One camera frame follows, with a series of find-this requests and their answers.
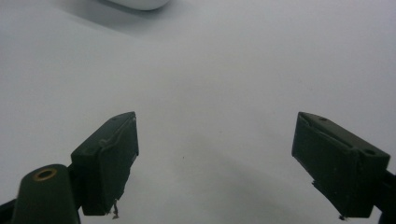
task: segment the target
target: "bolt hole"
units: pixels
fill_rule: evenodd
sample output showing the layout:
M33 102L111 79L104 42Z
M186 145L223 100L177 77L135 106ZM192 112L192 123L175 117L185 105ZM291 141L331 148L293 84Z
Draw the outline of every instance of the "bolt hole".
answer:
M43 181L50 178L53 178L56 175L56 170L53 168L41 170L33 176L33 180L35 181Z
M367 154L369 154L369 155L372 155L372 156L375 155L375 152L373 152L373 151L370 150L370 149L364 149L364 152L367 153Z

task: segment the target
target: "white table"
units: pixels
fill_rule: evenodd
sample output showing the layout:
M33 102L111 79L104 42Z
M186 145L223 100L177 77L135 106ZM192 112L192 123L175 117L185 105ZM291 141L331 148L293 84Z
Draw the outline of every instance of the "white table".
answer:
M0 203L112 116L141 154L117 223L343 223L290 155L299 111L396 171L396 2L0 2ZM376 223L370 219L348 223ZM83 224L114 223L84 217Z

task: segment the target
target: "white surface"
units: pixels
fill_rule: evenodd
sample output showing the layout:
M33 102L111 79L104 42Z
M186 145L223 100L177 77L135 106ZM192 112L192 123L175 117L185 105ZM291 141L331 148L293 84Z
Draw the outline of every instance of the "white surface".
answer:
M0 1L0 202L133 110L141 154L120 219L82 223L342 223L290 155L294 125L298 111L331 119L387 151L396 171L394 8Z

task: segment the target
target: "white object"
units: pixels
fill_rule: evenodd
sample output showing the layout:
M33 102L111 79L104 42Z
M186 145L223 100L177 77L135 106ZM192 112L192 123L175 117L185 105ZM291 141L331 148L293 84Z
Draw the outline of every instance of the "white object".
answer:
M169 0L109 0L137 10L153 10L163 7Z

